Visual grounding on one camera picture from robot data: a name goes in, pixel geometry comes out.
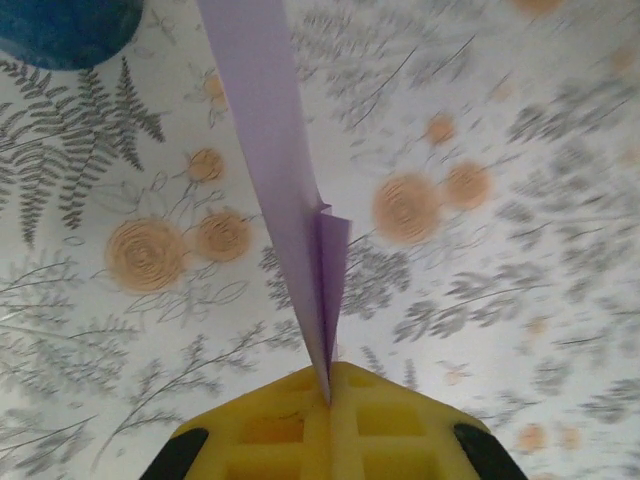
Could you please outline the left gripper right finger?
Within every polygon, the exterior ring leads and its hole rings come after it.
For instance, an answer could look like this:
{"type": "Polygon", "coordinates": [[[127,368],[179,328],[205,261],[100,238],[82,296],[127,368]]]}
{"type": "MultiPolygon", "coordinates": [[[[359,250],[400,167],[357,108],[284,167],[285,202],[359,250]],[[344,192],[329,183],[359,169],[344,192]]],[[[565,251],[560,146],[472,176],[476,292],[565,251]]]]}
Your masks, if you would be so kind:
{"type": "Polygon", "coordinates": [[[331,381],[332,480],[525,480],[473,416],[347,362],[331,381]]]}

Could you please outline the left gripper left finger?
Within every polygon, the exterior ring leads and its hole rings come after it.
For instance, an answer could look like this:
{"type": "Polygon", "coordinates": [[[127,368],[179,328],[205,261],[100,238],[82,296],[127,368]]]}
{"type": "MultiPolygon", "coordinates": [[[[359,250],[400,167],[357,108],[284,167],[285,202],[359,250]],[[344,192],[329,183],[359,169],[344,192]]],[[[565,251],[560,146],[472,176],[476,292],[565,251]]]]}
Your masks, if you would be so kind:
{"type": "Polygon", "coordinates": [[[188,420],[142,480],[331,480],[329,410],[314,369],[188,420]]]}

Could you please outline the dark blue mug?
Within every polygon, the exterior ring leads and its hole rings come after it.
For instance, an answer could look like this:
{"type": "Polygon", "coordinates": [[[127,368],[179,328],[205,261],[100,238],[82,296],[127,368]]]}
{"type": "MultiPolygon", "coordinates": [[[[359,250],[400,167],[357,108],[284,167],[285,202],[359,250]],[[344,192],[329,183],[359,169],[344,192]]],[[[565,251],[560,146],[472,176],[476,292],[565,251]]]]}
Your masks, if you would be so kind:
{"type": "Polygon", "coordinates": [[[144,0],[0,0],[0,51],[31,66],[83,70],[118,54],[144,0]]]}

